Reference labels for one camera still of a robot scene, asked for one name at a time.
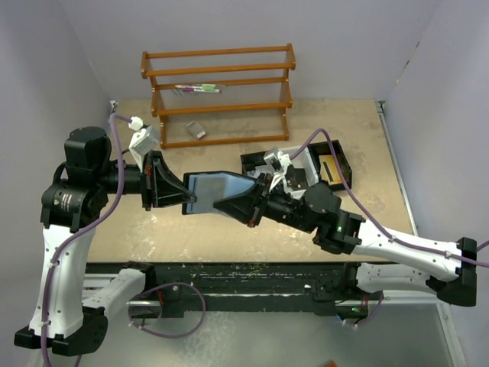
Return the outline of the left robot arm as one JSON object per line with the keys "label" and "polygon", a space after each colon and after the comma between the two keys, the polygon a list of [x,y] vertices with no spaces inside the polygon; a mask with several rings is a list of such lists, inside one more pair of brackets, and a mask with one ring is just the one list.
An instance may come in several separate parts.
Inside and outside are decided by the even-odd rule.
{"label": "left robot arm", "polygon": [[126,164],[110,158],[112,143],[102,128],[79,128],[65,140],[66,159],[41,197],[40,294],[30,323],[15,334],[16,346],[62,356],[95,352],[109,319],[127,301],[156,294],[155,267],[133,261],[91,297],[83,297],[83,284],[96,228],[115,209],[110,194],[138,195],[145,210],[195,200],[166,165],[159,143],[157,129],[135,129],[128,148],[134,163]]}

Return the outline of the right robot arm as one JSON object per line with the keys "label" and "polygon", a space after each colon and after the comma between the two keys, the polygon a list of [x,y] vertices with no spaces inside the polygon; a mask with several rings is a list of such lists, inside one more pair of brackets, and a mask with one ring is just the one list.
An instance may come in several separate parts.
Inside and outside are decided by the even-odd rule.
{"label": "right robot arm", "polygon": [[356,273],[344,276],[339,287],[348,299],[357,299],[364,292],[397,289],[433,293],[460,307],[475,306],[474,240],[443,242],[387,229],[343,210],[341,198],[325,183],[309,187],[299,199],[270,184],[270,177],[261,176],[246,191],[216,200],[213,206],[249,227],[267,218],[311,233],[315,245],[335,255],[373,256],[389,262],[387,271],[360,265]]}

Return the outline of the dark credit card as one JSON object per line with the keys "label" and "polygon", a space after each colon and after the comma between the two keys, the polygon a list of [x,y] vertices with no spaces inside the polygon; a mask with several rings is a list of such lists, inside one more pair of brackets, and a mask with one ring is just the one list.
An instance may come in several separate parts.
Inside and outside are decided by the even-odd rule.
{"label": "dark credit card", "polygon": [[305,190],[308,186],[306,171],[304,168],[289,166],[285,175],[286,184],[292,191]]}

